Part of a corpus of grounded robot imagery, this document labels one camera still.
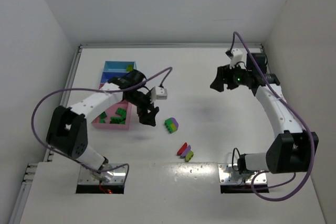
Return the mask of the green lego plate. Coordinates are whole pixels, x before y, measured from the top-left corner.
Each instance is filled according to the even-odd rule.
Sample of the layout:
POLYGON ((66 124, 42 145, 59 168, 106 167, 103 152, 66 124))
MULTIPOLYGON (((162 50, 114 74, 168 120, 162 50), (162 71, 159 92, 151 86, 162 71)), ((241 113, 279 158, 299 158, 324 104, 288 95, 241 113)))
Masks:
POLYGON ((110 124, 125 124, 125 118, 112 116, 110 118, 110 124))

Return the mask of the multicolour lego block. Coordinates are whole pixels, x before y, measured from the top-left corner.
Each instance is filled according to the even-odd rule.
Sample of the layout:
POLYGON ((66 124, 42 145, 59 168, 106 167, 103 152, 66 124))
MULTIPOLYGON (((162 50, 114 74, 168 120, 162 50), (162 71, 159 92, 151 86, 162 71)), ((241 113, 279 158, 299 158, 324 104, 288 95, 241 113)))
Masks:
POLYGON ((179 123, 175 118, 168 118, 164 121, 164 125, 170 134, 176 132, 179 129, 179 123))

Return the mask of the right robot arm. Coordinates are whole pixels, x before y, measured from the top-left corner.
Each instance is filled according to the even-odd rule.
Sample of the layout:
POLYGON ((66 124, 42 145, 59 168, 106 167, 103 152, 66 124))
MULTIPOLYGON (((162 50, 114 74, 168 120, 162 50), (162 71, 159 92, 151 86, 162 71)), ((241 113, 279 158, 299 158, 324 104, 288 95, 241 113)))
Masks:
POLYGON ((240 155, 237 171, 240 174, 260 170, 273 174, 307 172, 311 161, 311 140, 298 119, 282 104, 284 97, 280 81, 275 74, 267 73, 266 55, 253 53, 241 67, 241 50, 233 49, 226 54, 230 63, 217 68, 210 88, 223 92, 239 86, 248 87, 264 108, 275 136, 267 152, 240 155))

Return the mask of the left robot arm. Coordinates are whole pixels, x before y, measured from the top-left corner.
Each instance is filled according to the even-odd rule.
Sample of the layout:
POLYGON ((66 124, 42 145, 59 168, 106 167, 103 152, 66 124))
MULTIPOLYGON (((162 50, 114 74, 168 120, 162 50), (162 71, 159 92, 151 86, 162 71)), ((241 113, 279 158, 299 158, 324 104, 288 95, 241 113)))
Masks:
POLYGON ((112 77, 99 90, 74 105, 58 106, 51 118, 47 144, 86 169, 98 174, 105 172, 108 160, 89 145, 88 124, 109 107, 127 101, 136 106, 141 124, 155 126, 159 108, 154 102, 160 95, 166 95, 166 90, 157 86, 143 93, 139 90, 143 87, 144 74, 132 70, 122 77, 112 77))

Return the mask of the dark green lego brick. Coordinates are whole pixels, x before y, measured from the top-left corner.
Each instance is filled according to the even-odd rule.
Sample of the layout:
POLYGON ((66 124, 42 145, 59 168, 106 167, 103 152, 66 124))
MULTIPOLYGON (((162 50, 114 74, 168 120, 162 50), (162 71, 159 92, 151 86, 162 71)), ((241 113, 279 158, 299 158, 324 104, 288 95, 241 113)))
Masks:
POLYGON ((100 114, 100 119, 105 119, 107 117, 107 114, 105 112, 100 114))

